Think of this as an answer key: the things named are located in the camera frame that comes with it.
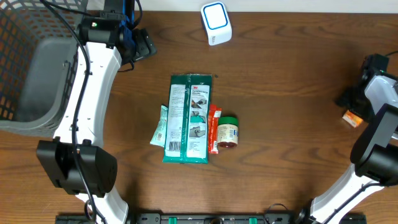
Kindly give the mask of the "orange snack packet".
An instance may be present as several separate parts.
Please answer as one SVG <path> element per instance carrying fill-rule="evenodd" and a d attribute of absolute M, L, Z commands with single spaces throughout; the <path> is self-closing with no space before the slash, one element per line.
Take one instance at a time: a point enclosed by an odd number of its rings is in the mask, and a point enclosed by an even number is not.
<path fill-rule="evenodd" d="M 355 115 L 350 110 L 346 110 L 346 112 L 342 116 L 342 119 L 346 121 L 349 125 L 351 125 L 353 128 L 357 128 L 363 122 L 362 118 Z"/>

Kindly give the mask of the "pale green wet wipes pack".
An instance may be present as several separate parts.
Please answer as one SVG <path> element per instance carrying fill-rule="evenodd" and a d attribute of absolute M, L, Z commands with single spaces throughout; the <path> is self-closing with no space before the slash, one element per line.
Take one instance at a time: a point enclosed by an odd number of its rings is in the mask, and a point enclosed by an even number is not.
<path fill-rule="evenodd" d="M 151 145 L 164 147 L 165 145 L 165 135 L 167 129 L 167 117 L 168 108 L 164 105 L 160 107 L 160 118 L 156 130 L 152 139 L 150 140 Z"/>

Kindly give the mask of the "green-lidded seasoning jar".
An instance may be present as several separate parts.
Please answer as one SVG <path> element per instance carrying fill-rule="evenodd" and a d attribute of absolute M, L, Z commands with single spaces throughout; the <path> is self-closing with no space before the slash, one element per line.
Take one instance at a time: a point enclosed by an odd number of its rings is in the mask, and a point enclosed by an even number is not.
<path fill-rule="evenodd" d="M 222 116 L 218 120 L 217 146 L 219 148 L 234 148 L 238 145 L 239 121 L 232 116 Z"/>

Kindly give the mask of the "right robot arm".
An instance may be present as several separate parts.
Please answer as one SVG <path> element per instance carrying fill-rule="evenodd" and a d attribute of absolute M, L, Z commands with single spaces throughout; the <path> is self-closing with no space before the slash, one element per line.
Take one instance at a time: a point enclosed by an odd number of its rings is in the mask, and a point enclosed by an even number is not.
<path fill-rule="evenodd" d="M 375 75 L 364 89 L 375 116 L 355 142 L 348 169 L 295 223 L 339 223 L 366 197 L 397 185 L 397 78 Z"/>

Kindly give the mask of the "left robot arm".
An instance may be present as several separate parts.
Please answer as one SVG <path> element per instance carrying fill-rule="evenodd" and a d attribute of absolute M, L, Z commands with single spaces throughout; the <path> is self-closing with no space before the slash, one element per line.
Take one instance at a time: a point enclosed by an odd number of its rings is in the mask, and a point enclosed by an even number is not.
<path fill-rule="evenodd" d="M 55 187 L 85 203 L 81 221 L 127 223 L 117 160 L 103 149 L 104 117 L 121 66 L 157 50 L 146 29 L 131 30 L 125 21 L 86 17 L 74 35 L 78 66 L 67 108 L 53 139 L 39 142 L 37 158 Z"/>

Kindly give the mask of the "white barcode scanner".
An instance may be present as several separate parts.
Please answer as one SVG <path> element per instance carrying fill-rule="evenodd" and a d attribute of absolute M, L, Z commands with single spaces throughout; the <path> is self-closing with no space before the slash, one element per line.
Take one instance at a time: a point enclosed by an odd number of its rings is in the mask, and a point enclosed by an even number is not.
<path fill-rule="evenodd" d="M 226 6 L 221 1 L 205 4 L 201 7 L 201 19 L 210 46 L 228 42 L 233 30 Z"/>

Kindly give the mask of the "green 3M gloves package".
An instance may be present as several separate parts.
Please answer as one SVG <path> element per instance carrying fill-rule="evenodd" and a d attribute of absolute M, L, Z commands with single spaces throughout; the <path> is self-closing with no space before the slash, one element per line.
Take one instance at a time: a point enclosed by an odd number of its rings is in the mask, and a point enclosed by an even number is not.
<path fill-rule="evenodd" d="M 164 163 L 208 162 L 208 112 L 212 76 L 173 75 L 165 133 Z"/>

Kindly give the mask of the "red white sachet stick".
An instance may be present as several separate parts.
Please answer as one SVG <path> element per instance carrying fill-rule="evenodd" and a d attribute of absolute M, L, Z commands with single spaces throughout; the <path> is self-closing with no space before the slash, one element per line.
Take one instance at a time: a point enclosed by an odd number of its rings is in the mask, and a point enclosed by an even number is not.
<path fill-rule="evenodd" d="M 217 154 L 217 127 L 221 117 L 222 109 L 211 104 L 208 113 L 208 153 Z"/>

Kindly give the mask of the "grey plastic mesh basket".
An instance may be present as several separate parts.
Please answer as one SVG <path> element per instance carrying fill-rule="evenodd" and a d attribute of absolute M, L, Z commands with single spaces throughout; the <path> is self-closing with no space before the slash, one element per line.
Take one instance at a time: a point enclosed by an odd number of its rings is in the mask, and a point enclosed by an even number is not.
<path fill-rule="evenodd" d="M 77 50 L 40 1 L 1 1 L 1 130 L 53 136 L 73 87 Z"/>

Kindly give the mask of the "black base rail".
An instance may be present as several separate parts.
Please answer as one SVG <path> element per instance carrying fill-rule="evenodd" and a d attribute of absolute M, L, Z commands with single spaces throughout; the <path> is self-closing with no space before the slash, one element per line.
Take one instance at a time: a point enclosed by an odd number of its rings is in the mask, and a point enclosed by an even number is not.
<path fill-rule="evenodd" d="M 89 223 L 85 216 L 80 215 L 58 215 L 55 217 L 56 224 L 83 224 Z M 289 213 L 268 213 L 250 215 L 160 215 L 158 213 L 143 213 L 132 215 L 127 218 L 126 223 L 131 224 L 288 224 L 295 223 L 293 215 Z M 346 215 L 339 222 L 342 224 L 367 224 L 365 215 Z"/>

